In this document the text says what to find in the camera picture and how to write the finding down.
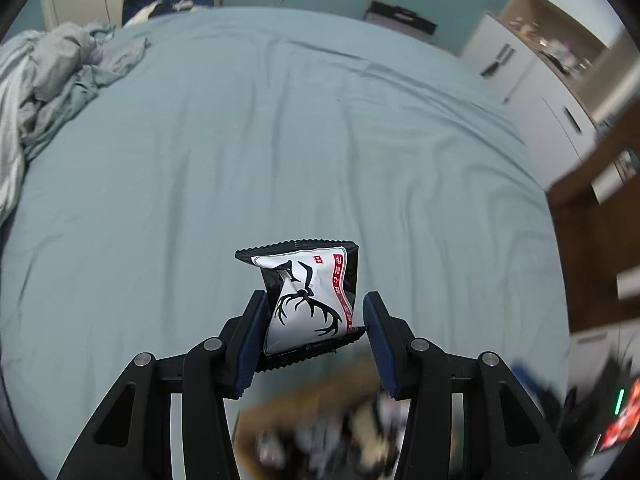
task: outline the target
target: snack packet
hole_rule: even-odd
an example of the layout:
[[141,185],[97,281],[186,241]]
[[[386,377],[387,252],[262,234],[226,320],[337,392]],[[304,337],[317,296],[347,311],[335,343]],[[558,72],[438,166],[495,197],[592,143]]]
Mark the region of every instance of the snack packet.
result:
[[271,309],[265,355],[339,338],[353,330],[355,243],[295,240],[236,251],[236,258],[262,271]]

